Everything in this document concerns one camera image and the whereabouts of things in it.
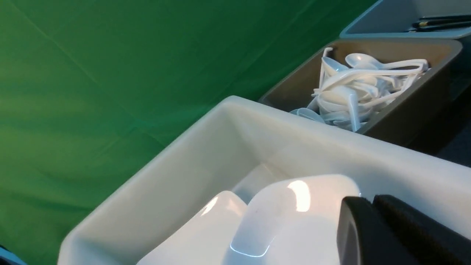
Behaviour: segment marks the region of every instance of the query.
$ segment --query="spoon bowl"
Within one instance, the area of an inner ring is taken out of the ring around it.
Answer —
[[[299,117],[303,117],[309,120],[313,120],[313,121],[317,121],[317,122],[325,124],[324,119],[312,109],[298,108],[298,109],[290,111],[290,113]]]
[[[324,100],[346,105],[350,114],[352,123],[352,131],[356,132],[360,129],[360,120],[358,118],[358,95],[357,93],[347,86],[337,86],[331,91],[324,91],[320,96]]]
[[[364,53],[351,53],[345,57],[345,62],[347,62],[347,64],[352,68],[362,69],[387,70],[408,66],[417,66],[421,70],[426,70],[429,67],[428,62],[425,59],[412,59],[384,64],[373,56]]]

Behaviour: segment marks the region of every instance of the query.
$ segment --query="spoon handle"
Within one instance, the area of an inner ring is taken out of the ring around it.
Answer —
[[[398,91],[398,92],[392,93],[390,95],[381,97],[379,99],[374,99],[370,102],[367,102],[367,103],[364,103],[364,104],[359,104],[359,106],[362,107],[362,108],[372,108],[372,107],[374,107],[376,105],[379,105],[381,103],[384,103],[388,100],[397,98],[398,96],[400,96],[402,94],[402,92],[403,91]]]
[[[421,67],[422,70],[426,70],[429,67],[427,60],[413,59],[413,60],[405,60],[405,61],[383,64],[383,69],[386,70],[386,69],[394,69],[394,68],[401,68],[401,67],[407,67],[407,66]]]
[[[366,69],[349,69],[342,71],[334,76],[329,77],[327,80],[324,81],[324,84],[321,87],[321,91],[329,89],[334,85],[342,85],[347,84],[350,81],[355,80],[359,76],[362,75],[416,75],[423,72],[423,70],[419,68],[415,69],[408,69],[408,70],[366,70]]]

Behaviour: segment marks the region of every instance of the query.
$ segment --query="white plastic object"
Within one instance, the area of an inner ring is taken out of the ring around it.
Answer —
[[[360,83],[353,81],[350,88],[353,88],[358,93],[358,100],[368,100],[368,99],[375,99],[378,98],[380,95],[380,90],[367,83]]]
[[[358,117],[358,96],[357,93],[347,86],[336,86],[330,91],[324,91],[318,96],[323,101],[334,104],[345,105],[348,107],[352,131],[360,129],[360,119]]]
[[[137,265],[221,265],[247,205],[223,191]]]
[[[411,60],[404,60],[404,61],[397,61],[392,63],[381,63],[376,58],[371,55],[367,55],[364,53],[350,53],[345,57],[345,62],[351,66],[352,68],[363,68],[363,69],[380,69],[380,70],[387,70],[387,69],[394,69],[394,68],[401,68],[407,66],[417,66],[421,70],[425,71],[429,68],[429,64],[425,59],[411,59]],[[360,65],[370,65],[372,68],[364,68],[359,67]]]
[[[181,134],[64,239],[58,265],[135,265],[211,198],[245,203],[277,181],[353,179],[471,238],[471,168],[229,97]]]
[[[349,69],[350,68],[348,68],[348,66],[345,66],[345,65],[339,63],[338,61],[332,59],[332,58],[329,58],[329,57],[322,57],[321,58],[321,70],[325,71],[325,73],[329,77],[334,76],[334,75],[338,74],[339,72],[346,71],[346,70],[349,70]],[[364,69],[375,70],[377,68],[375,66],[371,65],[371,67],[365,67]],[[392,76],[382,76],[382,75],[379,75],[379,76],[370,76],[370,75],[359,76],[359,77],[357,77],[357,82],[366,83],[366,84],[376,86],[378,84],[378,79],[383,79],[385,81],[388,81],[388,82],[392,83],[393,87],[398,86],[397,78],[392,77]]]
[[[360,76],[371,75],[371,76],[380,76],[380,75],[416,75],[422,72],[420,67],[415,69],[408,70],[369,70],[369,69],[348,69],[341,71],[338,74],[329,77],[324,81],[321,91],[328,90],[331,87],[337,85],[347,84],[355,79],[358,79]]]
[[[324,119],[318,113],[308,108],[297,108],[295,110],[292,110],[290,113],[299,117],[303,117],[309,120],[325,124]]]
[[[361,122],[366,121],[372,114],[372,110],[369,109],[365,112],[360,112],[358,114],[358,118],[360,119]],[[336,111],[336,112],[329,112],[324,115],[321,115],[321,117],[326,121],[326,122],[334,122],[334,123],[339,123],[340,125],[348,125],[351,124],[350,122],[350,114],[348,111]]]
[[[331,52],[332,50],[333,50],[332,47],[326,47],[324,49],[322,57],[327,57],[327,55],[329,55],[329,52]],[[325,78],[325,69],[324,69],[324,65],[321,64],[321,70],[320,70],[320,76],[319,76],[319,88],[322,87],[322,84],[324,83],[324,78]]]
[[[277,182],[250,201],[222,265],[338,265],[342,199],[360,196],[344,175]]]

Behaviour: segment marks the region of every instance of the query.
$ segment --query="white plastic spoon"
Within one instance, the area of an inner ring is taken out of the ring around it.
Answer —
[[[358,114],[358,118],[360,119],[360,122],[364,122],[367,120],[372,114],[372,110],[368,109],[366,112],[361,112]],[[326,122],[347,122],[350,124],[350,114],[347,111],[337,111],[337,112],[330,112],[326,113],[324,115],[321,115],[321,117],[326,121]]]
[[[333,86],[347,84],[355,79],[358,79],[360,76],[372,75],[416,75],[422,72],[420,67],[416,69],[408,70],[367,70],[367,69],[348,69],[338,74],[331,76],[324,81],[324,84],[321,87],[321,91],[329,89]]]
[[[329,52],[331,52],[333,48],[327,47],[324,49],[324,52],[322,53],[322,57],[326,57]],[[324,64],[321,62],[321,70],[320,70],[320,75],[319,75],[319,86],[320,88],[322,84],[324,83],[325,79],[325,70],[324,70]],[[317,103],[316,103],[316,98],[313,98],[311,102],[306,106],[306,108],[311,109],[311,110],[316,110],[317,109]]]
[[[323,69],[325,70],[325,72],[327,73],[328,76],[334,76],[334,75],[338,74],[339,72],[343,72],[343,71],[346,71],[346,70],[350,69],[347,66],[345,66],[345,65],[343,65],[343,64],[341,64],[341,63],[337,62],[336,60],[334,60],[332,58],[329,58],[329,57],[325,57],[325,58],[322,57],[322,67],[323,67]],[[385,81],[388,81],[388,82],[392,83],[392,86],[394,88],[396,88],[398,86],[397,78],[394,78],[394,77],[391,77],[391,76],[376,76],[376,77],[367,76],[367,75],[366,76],[359,76],[357,81],[376,86],[378,84],[378,79],[377,78],[380,78],[380,79],[383,79]]]
[[[405,60],[393,63],[383,64],[373,56],[364,54],[364,53],[351,53],[345,57],[345,62],[353,68],[358,68],[361,65],[372,65],[375,69],[386,70],[386,69],[394,69],[394,68],[401,68],[407,66],[418,66],[422,70],[427,70],[429,64],[425,59],[412,59],[412,60]]]
[[[330,91],[322,92],[319,97],[325,101],[346,105],[349,110],[352,131],[360,129],[360,119],[358,117],[358,95],[355,90],[347,86],[337,86]]]
[[[298,108],[298,109],[290,111],[290,113],[299,117],[303,117],[309,120],[313,120],[313,121],[317,121],[317,122],[325,124],[324,119],[319,114],[317,114],[315,111],[308,108]]]
[[[324,52],[322,53],[322,58],[327,57],[328,53],[331,52],[333,48],[327,47],[324,49]],[[324,69],[324,64],[321,63],[321,71],[320,71],[320,76],[319,76],[319,86],[321,87],[322,84],[324,83],[324,77],[325,77],[325,69]]]
[[[330,113],[330,112],[337,112],[337,111],[348,111],[349,108],[346,106],[345,102],[331,102],[330,98],[327,98],[327,100],[324,99],[325,93],[328,91],[322,92],[321,95],[317,97],[317,101],[319,103],[319,111],[323,119],[326,121],[326,118],[324,117],[325,114]],[[380,105],[384,102],[388,102],[389,100],[394,100],[398,96],[402,94],[403,91],[398,91],[394,92],[392,94],[380,97],[378,99],[374,99],[370,102],[367,103],[359,103],[358,104],[358,111],[359,112],[365,112],[368,111],[369,109]]]
[[[380,90],[370,84],[353,81],[350,87],[363,92],[363,95],[358,97],[359,101],[366,99],[376,99],[380,95]]]

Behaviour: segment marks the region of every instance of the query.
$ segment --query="green backdrop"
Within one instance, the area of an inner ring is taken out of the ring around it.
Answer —
[[[194,121],[257,99],[373,2],[0,0],[0,244],[55,264]]]

